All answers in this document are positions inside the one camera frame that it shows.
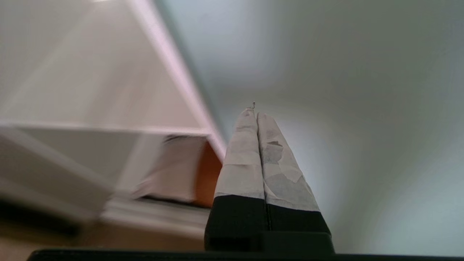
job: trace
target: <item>wall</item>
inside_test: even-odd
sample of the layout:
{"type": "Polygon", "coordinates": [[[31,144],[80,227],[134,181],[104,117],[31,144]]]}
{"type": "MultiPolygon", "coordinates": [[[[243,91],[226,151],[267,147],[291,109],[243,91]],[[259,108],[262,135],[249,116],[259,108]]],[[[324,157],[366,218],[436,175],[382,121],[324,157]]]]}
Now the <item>wall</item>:
{"type": "Polygon", "coordinates": [[[339,253],[464,255],[464,3],[156,1],[225,137],[256,100],[339,253]]]}

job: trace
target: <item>orange surface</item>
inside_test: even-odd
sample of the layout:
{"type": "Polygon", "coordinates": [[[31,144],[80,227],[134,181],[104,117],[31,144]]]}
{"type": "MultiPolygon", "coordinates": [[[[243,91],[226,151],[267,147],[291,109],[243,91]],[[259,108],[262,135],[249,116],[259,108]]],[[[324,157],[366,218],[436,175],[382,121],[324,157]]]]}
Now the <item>orange surface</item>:
{"type": "Polygon", "coordinates": [[[197,179],[195,182],[194,204],[203,207],[212,207],[214,190],[221,172],[222,163],[216,156],[213,148],[206,143],[197,169],[197,179]]]}

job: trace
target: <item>ceiling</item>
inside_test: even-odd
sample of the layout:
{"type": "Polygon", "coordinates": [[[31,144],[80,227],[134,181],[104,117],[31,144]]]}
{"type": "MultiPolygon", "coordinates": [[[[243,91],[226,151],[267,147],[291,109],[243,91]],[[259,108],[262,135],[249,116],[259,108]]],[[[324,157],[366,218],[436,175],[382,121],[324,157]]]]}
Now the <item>ceiling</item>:
{"type": "Polygon", "coordinates": [[[276,118],[339,253],[464,255],[464,1],[156,1],[229,139],[276,118]]]}

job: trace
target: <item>white trim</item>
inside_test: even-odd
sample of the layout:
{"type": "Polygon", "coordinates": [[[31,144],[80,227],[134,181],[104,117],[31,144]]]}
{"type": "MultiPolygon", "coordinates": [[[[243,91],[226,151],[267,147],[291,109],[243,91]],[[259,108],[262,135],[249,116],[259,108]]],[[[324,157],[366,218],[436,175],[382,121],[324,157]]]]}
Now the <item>white trim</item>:
{"type": "Polygon", "coordinates": [[[77,221],[86,222],[97,218],[97,214],[92,211],[69,204],[59,198],[44,195],[2,177],[0,177],[0,194],[14,201],[33,204],[77,221]]]}
{"type": "Polygon", "coordinates": [[[193,115],[202,126],[208,128],[211,146],[222,161],[226,155],[227,145],[205,106],[156,6],[151,0],[128,0],[128,3],[193,115]]]}
{"type": "Polygon", "coordinates": [[[101,175],[97,174],[86,166],[75,162],[73,159],[70,159],[52,147],[43,144],[42,142],[27,135],[21,130],[3,125],[2,128],[0,128],[0,135],[17,145],[35,154],[38,154],[41,157],[44,157],[46,160],[68,170],[69,172],[74,173],[76,176],[79,176],[80,178],[99,186],[105,191],[113,191],[113,185],[111,182],[109,182],[101,175]]]}
{"type": "Polygon", "coordinates": [[[75,122],[34,122],[34,121],[18,121],[18,120],[0,120],[0,127],[14,126],[16,128],[37,128],[37,129],[54,129],[54,130],[72,130],[72,131],[107,131],[107,132],[139,132],[143,134],[160,134],[160,135],[191,135],[191,136],[207,136],[210,132],[206,128],[188,128],[188,127],[169,127],[169,126],[153,126],[153,127],[121,127],[121,126],[94,126],[75,122]]]}
{"type": "Polygon", "coordinates": [[[113,198],[105,205],[100,219],[203,239],[208,216],[208,209],[113,198]]]}

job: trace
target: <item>trim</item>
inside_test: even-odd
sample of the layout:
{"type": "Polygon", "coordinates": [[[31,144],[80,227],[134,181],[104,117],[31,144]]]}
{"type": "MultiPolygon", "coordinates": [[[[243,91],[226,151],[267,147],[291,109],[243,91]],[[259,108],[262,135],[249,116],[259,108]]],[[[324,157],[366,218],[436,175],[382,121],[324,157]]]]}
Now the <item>trim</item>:
{"type": "Polygon", "coordinates": [[[73,220],[90,221],[96,218],[94,212],[74,206],[58,198],[48,196],[28,187],[0,177],[0,194],[12,201],[33,204],[41,209],[47,209],[67,216],[73,220]]]}
{"type": "Polygon", "coordinates": [[[104,177],[94,172],[93,170],[75,162],[71,158],[59,153],[52,147],[49,147],[37,139],[27,135],[26,133],[5,125],[0,125],[0,135],[6,139],[14,142],[15,144],[40,155],[46,160],[69,170],[71,173],[74,173],[76,176],[81,177],[82,179],[91,182],[99,186],[105,191],[113,191],[113,185],[106,180],[104,177]]]}
{"type": "Polygon", "coordinates": [[[106,203],[100,219],[203,239],[208,216],[209,209],[179,207],[167,203],[140,202],[115,197],[106,203]]]}
{"type": "Polygon", "coordinates": [[[150,43],[160,56],[175,85],[187,102],[193,115],[209,130],[209,140],[218,158],[223,161],[227,145],[219,132],[216,123],[209,113],[198,92],[187,66],[162,20],[158,9],[151,0],[128,0],[128,4],[137,17],[140,26],[150,43]]]}
{"type": "Polygon", "coordinates": [[[17,121],[17,120],[1,120],[0,127],[15,128],[36,128],[36,129],[54,129],[54,130],[69,130],[69,131],[107,131],[107,132],[139,132],[143,134],[160,134],[160,135],[191,135],[191,136],[206,136],[210,132],[206,128],[187,128],[187,127],[137,127],[127,128],[121,126],[106,125],[103,127],[91,126],[75,122],[34,122],[34,121],[17,121]]]}

